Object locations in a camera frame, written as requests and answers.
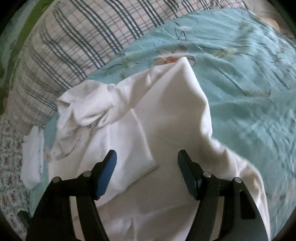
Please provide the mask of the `white large garment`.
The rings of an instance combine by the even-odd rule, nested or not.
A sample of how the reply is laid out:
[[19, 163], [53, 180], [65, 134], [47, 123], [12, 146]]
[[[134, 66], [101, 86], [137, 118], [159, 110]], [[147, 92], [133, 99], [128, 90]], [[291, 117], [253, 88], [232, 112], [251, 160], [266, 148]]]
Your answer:
[[221, 179], [243, 179], [270, 231], [259, 171], [212, 136], [205, 96], [187, 58], [119, 84], [87, 80], [58, 99], [50, 178], [78, 177], [117, 153], [106, 193], [96, 202], [110, 240], [184, 240], [198, 202], [177, 163], [179, 150]]

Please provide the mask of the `floral patterned pillow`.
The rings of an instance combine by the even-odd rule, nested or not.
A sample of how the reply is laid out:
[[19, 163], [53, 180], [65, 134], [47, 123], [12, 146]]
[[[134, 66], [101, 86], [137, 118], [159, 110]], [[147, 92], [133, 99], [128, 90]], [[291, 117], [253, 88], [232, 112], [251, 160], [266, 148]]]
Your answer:
[[29, 210], [30, 191], [20, 180], [23, 162], [23, 134], [15, 130], [5, 114], [1, 115], [1, 213], [21, 240], [27, 230], [18, 217]]

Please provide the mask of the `white folded towel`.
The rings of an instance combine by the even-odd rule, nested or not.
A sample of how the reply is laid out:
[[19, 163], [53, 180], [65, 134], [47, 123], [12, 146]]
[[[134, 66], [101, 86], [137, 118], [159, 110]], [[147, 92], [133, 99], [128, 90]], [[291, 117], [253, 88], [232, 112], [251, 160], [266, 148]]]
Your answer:
[[44, 130], [33, 126], [29, 135], [23, 137], [23, 163], [20, 180], [27, 189], [34, 189], [44, 171]]

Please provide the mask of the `teal floral bed sheet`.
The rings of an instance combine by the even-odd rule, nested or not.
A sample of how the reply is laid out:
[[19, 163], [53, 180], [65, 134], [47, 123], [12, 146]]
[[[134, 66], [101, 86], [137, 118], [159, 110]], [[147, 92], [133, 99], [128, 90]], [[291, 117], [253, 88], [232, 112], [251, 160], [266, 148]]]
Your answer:
[[[213, 138], [262, 177], [271, 240], [295, 208], [295, 43], [249, 11], [201, 11], [147, 33], [83, 82], [116, 85], [183, 57], [207, 97]], [[52, 179], [48, 164], [58, 120], [59, 112], [45, 128], [47, 162], [30, 194], [30, 213]]]

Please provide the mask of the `plaid pillow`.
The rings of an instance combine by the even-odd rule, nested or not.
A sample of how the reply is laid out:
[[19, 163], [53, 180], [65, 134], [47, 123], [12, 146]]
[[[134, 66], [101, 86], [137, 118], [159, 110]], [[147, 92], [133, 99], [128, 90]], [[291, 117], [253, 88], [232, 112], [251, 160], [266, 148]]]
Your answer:
[[247, 9], [244, 1], [53, 1], [37, 18], [10, 77], [6, 109], [27, 134], [44, 127], [56, 99], [153, 28], [195, 11]]

